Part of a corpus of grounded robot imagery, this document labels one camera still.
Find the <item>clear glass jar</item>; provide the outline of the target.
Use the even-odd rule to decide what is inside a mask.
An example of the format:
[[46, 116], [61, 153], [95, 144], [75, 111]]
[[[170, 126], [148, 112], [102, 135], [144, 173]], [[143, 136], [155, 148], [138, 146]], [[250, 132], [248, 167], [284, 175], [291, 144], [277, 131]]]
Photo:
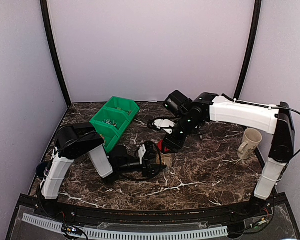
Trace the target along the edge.
[[173, 166], [174, 155], [171, 153], [162, 154], [161, 161], [162, 161], [162, 164], [165, 165], [167, 168], [171, 168]]

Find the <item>red jar lid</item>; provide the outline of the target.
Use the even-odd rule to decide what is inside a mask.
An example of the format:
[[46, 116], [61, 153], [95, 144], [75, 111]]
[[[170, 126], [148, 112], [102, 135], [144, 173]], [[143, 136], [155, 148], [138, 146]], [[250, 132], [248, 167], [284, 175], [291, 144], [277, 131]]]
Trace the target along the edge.
[[162, 154], [167, 154], [169, 153], [169, 149], [164, 145], [163, 140], [160, 140], [157, 144], [157, 147], [159, 148], [160, 152]]

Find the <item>green bin end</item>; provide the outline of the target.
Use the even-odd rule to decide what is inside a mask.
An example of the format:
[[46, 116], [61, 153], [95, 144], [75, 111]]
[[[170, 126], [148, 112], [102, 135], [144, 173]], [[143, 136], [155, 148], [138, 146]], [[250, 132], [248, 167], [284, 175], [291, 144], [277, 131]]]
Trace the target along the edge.
[[140, 111], [140, 107], [137, 103], [131, 99], [121, 98], [113, 96], [104, 107], [115, 109], [125, 113], [129, 121], [132, 121], [137, 113]]

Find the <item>green bin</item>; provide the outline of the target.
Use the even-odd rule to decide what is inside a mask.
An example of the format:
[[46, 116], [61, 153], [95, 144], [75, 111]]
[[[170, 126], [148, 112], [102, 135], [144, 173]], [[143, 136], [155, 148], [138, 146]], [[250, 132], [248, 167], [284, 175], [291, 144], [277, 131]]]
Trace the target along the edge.
[[107, 154], [113, 150], [120, 139], [114, 132], [98, 132], [98, 134], [104, 140], [103, 147]]
[[109, 129], [119, 138], [122, 137], [131, 123], [125, 112], [109, 107], [102, 107], [89, 122], [95, 127], [98, 133]]

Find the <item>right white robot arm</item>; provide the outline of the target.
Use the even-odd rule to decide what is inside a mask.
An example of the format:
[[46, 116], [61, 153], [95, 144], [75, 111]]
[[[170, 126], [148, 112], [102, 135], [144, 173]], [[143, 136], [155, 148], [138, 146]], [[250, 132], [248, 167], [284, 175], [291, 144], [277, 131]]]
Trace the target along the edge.
[[246, 127], [237, 150], [241, 159], [247, 158], [258, 147], [263, 139], [262, 133], [272, 136], [268, 160], [254, 189], [255, 198], [245, 205], [245, 213], [250, 217], [256, 217], [263, 211], [264, 201], [281, 180], [289, 162], [298, 155], [292, 113], [300, 116], [300, 112], [285, 102], [279, 105], [259, 104], [208, 92], [191, 100], [178, 90], [167, 97], [163, 106], [173, 117], [157, 117], [148, 121], [148, 128], [166, 132], [161, 142], [162, 153], [178, 152], [194, 129], [210, 122]]

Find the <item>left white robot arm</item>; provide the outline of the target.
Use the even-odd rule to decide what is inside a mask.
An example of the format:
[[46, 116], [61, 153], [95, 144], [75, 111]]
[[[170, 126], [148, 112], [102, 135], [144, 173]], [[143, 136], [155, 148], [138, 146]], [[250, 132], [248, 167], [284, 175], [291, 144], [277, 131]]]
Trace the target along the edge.
[[124, 145], [115, 146], [106, 152], [106, 139], [91, 123], [76, 123], [62, 126], [54, 138], [51, 160], [37, 166], [36, 174], [41, 179], [37, 194], [45, 200], [41, 210], [50, 218], [61, 213], [56, 200], [71, 165], [78, 158], [87, 155], [98, 175], [106, 182], [118, 179], [149, 181], [167, 168], [161, 151], [152, 141], [144, 142], [130, 155]]

